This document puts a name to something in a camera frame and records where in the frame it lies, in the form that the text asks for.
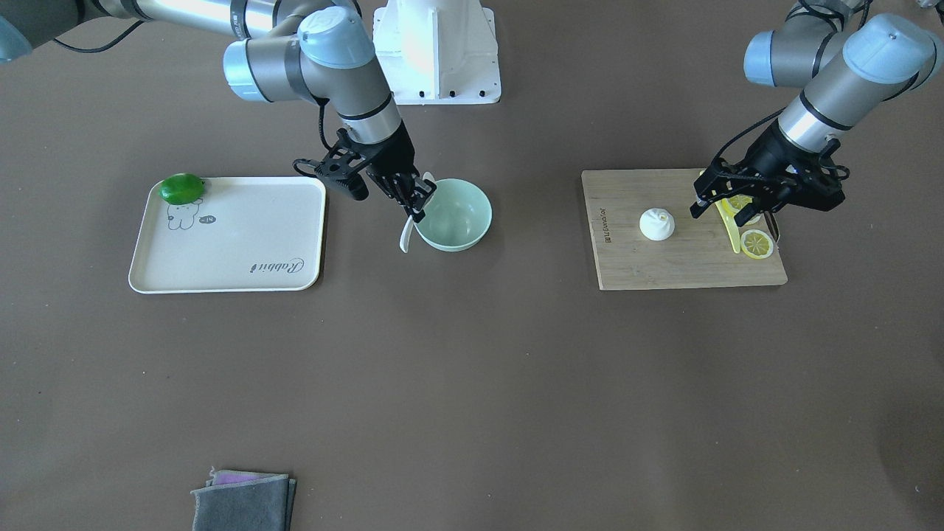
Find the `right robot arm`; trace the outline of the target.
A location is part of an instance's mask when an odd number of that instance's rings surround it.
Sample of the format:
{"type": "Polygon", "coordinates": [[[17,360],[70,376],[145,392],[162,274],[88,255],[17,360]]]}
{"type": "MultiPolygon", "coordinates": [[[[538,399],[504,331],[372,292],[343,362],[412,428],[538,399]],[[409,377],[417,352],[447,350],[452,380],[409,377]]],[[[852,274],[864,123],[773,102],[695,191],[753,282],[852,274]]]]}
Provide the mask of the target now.
{"type": "Polygon", "coordinates": [[[335,144],[308,175],[363,201],[367,179],[412,221],[424,218],[434,179],[414,145],[354,1],[4,1],[2,61],[10,63],[86,21],[167,21],[234,37],[223,74],[243,100],[332,105],[335,144]]]}

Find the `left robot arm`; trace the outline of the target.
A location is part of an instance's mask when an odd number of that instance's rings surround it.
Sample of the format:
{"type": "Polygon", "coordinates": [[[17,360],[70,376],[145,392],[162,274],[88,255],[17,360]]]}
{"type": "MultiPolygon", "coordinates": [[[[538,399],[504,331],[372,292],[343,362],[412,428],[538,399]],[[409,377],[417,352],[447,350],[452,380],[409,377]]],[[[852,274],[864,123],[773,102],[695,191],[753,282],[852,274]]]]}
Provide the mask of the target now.
{"type": "Polygon", "coordinates": [[[891,13],[847,28],[863,1],[799,1],[782,27],[755,35],[743,61],[748,80],[799,88],[766,129],[730,164],[715,155],[695,180],[699,218],[712,203],[746,195],[738,226],[756,215],[794,205],[830,211],[845,199],[846,166],[832,155],[840,138],[880,103],[914,90],[942,66],[937,34],[891,13]]]}

